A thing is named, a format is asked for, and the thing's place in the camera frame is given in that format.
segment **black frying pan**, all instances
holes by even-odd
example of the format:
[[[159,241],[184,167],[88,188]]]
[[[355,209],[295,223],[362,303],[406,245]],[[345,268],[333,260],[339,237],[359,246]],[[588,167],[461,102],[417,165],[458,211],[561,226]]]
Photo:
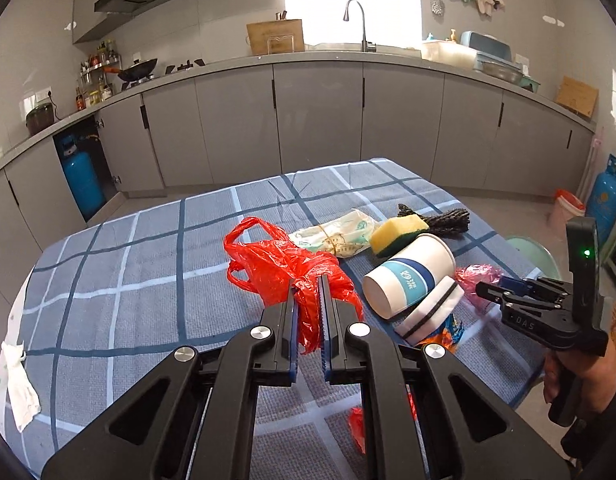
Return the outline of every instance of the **black frying pan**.
[[[105,67],[104,70],[106,72],[111,72],[117,74],[121,81],[125,81],[126,83],[131,83],[133,81],[138,81],[139,79],[143,79],[147,75],[150,75],[154,68],[157,66],[157,58],[149,59],[147,61],[142,61],[140,63],[136,63],[125,70],[119,70],[118,68]]]

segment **yellow sponge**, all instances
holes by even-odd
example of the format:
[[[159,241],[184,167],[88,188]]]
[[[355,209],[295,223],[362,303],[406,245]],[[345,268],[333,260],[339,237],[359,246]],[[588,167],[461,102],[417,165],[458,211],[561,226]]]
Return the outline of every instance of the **yellow sponge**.
[[[417,215],[388,218],[374,230],[370,237],[370,247],[380,258],[390,258],[427,230],[428,224]]]

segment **white wall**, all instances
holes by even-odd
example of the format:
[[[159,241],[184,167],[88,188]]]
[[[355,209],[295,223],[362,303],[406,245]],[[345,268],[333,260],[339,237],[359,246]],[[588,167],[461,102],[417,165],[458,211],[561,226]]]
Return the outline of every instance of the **white wall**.
[[[28,137],[21,101],[51,87],[59,117],[75,111],[83,54],[65,27],[72,0],[11,0],[0,17],[0,147],[5,152]]]
[[[275,19],[284,0],[171,0],[137,16],[110,36],[124,65],[133,54],[158,58],[156,73],[198,57],[208,62],[250,56],[246,23]]]
[[[599,89],[593,119],[604,139],[594,174],[616,155],[616,26],[599,0],[556,0],[558,30],[556,76],[568,75]]]
[[[555,25],[544,22],[544,15],[554,16],[554,0],[504,0],[505,9],[494,11],[492,17],[478,13],[474,2],[443,0],[445,15],[436,16],[430,10],[430,0],[421,0],[424,38],[431,32],[435,38],[448,38],[450,29],[457,35],[466,30],[490,34],[507,43],[512,54],[530,59],[530,75],[541,83],[539,93],[555,97],[556,39]]]

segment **metal screw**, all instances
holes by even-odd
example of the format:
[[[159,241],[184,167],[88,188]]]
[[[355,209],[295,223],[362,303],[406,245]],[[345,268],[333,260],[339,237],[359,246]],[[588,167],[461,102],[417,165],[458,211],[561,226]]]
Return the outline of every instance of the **metal screw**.
[[[352,323],[350,327],[348,327],[350,334],[356,335],[357,337],[364,337],[370,333],[370,327],[366,325],[366,323]]]
[[[182,346],[175,350],[175,359],[179,362],[185,363],[190,361],[195,356],[195,349],[190,346]]]
[[[437,343],[432,343],[425,347],[425,353],[432,359],[438,359],[445,355],[445,348],[441,345],[437,345]]]
[[[270,334],[272,334],[272,330],[262,325],[256,326],[250,331],[250,335],[255,339],[265,339],[270,337]]]

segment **black rope bundle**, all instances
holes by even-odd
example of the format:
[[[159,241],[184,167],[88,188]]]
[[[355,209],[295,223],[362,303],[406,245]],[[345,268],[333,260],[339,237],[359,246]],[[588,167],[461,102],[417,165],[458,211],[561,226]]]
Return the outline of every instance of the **black rope bundle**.
[[[399,204],[399,214],[397,216],[408,216],[417,214],[405,204]],[[428,224],[428,232],[438,237],[452,237],[468,231],[470,224],[470,212],[467,209],[451,209],[445,213],[435,216],[419,217]]]

